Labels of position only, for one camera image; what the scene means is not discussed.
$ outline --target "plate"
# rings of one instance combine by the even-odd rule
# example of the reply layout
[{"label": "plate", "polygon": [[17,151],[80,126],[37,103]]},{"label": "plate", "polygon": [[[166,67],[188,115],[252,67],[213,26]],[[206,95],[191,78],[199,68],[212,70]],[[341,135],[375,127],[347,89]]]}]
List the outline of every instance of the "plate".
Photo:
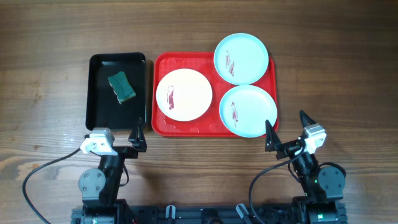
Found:
[{"label": "plate", "polygon": [[176,121],[199,118],[209,108],[213,91],[200,72],[182,68],[168,73],[156,89],[160,110]]},{"label": "plate", "polygon": [[246,138],[262,136],[266,120],[274,125],[277,108],[272,97],[262,88],[243,85],[225,93],[220,102],[220,118],[234,134]]},{"label": "plate", "polygon": [[225,37],[214,53],[218,74],[234,85],[248,85],[258,81],[268,67],[266,46],[250,34],[232,34]]}]

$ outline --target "wooden table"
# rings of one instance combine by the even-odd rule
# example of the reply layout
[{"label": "wooden table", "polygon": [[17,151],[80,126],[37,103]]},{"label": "wooden table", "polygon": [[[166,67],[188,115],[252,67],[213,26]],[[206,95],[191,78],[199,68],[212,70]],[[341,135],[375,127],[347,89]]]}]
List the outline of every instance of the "wooden table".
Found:
[{"label": "wooden table", "polygon": [[[305,110],[328,132],[320,162],[347,170],[350,223],[398,221],[398,5],[394,1],[3,0],[0,4],[0,220],[40,223],[25,176],[83,141],[94,54],[214,51],[225,36],[260,38],[276,64],[282,141]],[[116,144],[127,144],[127,132]],[[277,164],[264,139],[163,138],[126,161],[130,205],[236,205],[252,178]],[[52,223],[80,207],[78,178],[99,159],[78,153],[34,175],[34,205]],[[255,202],[303,195],[287,168],[255,186]]]}]

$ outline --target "black tray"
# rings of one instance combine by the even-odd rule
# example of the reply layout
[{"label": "black tray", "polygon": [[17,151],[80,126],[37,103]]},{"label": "black tray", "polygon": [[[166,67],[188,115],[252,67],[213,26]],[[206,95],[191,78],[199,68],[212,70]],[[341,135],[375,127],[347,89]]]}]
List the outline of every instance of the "black tray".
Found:
[{"label": "black tray", "polygon": [[[124,72],[136,96],[119,103],[108,77]],[[142,53],[98,54],[90,58],[86,127],[132,129],[146,124],[146,60]]]}]

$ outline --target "sponge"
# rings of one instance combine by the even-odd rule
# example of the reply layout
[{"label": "sponge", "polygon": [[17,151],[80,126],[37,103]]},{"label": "sponge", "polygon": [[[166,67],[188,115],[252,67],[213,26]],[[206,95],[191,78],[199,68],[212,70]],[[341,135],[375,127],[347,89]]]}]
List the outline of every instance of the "sponge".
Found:
[{"label": "sponge", "polygon": [[124,72],[119,72],[109,77],[108,80],[120,104],[136,96],[136,92],[132,89]]}]

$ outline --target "black cable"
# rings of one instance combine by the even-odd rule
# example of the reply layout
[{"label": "black cable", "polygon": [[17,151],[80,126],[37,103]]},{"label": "black cable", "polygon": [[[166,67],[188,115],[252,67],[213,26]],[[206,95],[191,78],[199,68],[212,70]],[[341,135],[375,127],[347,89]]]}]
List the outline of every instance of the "black cable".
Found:
[{"label": "black cable", "polygon": [[287,169],[289,170],[290,174],[292,174],[292,177],[294,177],[294,179],[295,179],[298,183],[300,183],[299,178],[296,177],[296,175],[295,175],[295,174],[293,173],[293,171],[290,169],[290,163],[287,164]]},{"label": "black cable", "polygon": [[119,187],[124,187],[129,183],[129,172],[127,172],[127,167],[125,164],[123,164],[123,170],[125,171],[126,175],[127,175],[127,182],[124,184],[119,184]]},{"label": "black cable", "polygon": [[39,211],[37,211],[37,209],[33,206],[32,202],[29,200],[29,197],[27,196],[27,193],[26,193],[26,183],[27,183],[27,180],[28,180],[29,177],[31,177],[34,173],[36,173],[37,171],[43,169],[44,167],[49,166],[49,165],[51,165],[51,164],[54,164],[54,163],[56,163],[56,162],[62,161],[62,160],[64,160],[64,159],[67,159],[67,158],[69,158],[69,157],[75,155],[75,154],[78,153],[79,151],[80,151],[80,149],[76,149],[76,151],[72,152],[71,154],[69,154],[69,155],[67,155],[67,156],[64,156],[64,157],[61,157],[61,158],[56,159],[56,160],[54,160],[54,161],[48,162],[48,163],[46,163],[46,164],[43,164],[43,165],[39,166],[38,168],[32,170],[32,172],[30,172],[30,173],[25,177],[24,183],[22,184],[22,193],[24,193],[25,200],[26,200],[26,202],[29,204],[29,206],[30,206],[30,208],[33,210],[33,212],[35,212],[36,215],[37,215],[44,223],[46,223],[46,224],[50,224],[50,222],[47,221],[47,220],[42,216],[42,214],[40,214]]},{"label": "black cable", "polygon": [[298,159],[298,158],[304,153],[304,149],[305,149],[305,148],[302,147],[300,153],[299,153],[297,156],[295,156],[293,159],[289,159],[289,160],[287,160],[287,161],[285,161],[285,162],[281,162],[280,164],[276,164],[276,165],[274,165],[274,166],[272,166],[272,167],[268,167],[268,168],[266,168],[265,170],[261,171],[261,172],[253,179],[253,181],[251,182],[250,188],[249,188],[249,204],[250,204],[250,209],[251,209],[253,215],[256,216],[257,220],[258,220],[261,224],[266,224],[266,223],[264,223],[264,222],[260,219],[259,215],[257,215],[256,211],[254,210],[253,202],[252,202],[252,199],[251,199],[251,192],[252,192],[252,190],[253,190],[254,183],[256,183],[256,180],[257,180],[258,178],[260,178],[262,175],[264,175],[266,172],[268,172],[268,171],[270,171],[270,170],[273,170],[273,169],[276,169],[276,168],[278,168],[278,167],[284,166],[284,165],[286,165],[286,164],[289,164],[289,163],[295,161],[296,159]]},{"label": "black cable", "polygon": [[339,169],[339,170],[343,173],[344,178],[346,177],[346,170],[344,170],[343,167],[341,167],[341,166],[338,165],[338,164],[335,164],[334,162],[324,162],[324,163],[322,163],[322,164],[320,164],[320,165],[318,166],[318,170],[321,169],[321,166],[325,166],[325,165],[336,167],[337,169]]}]

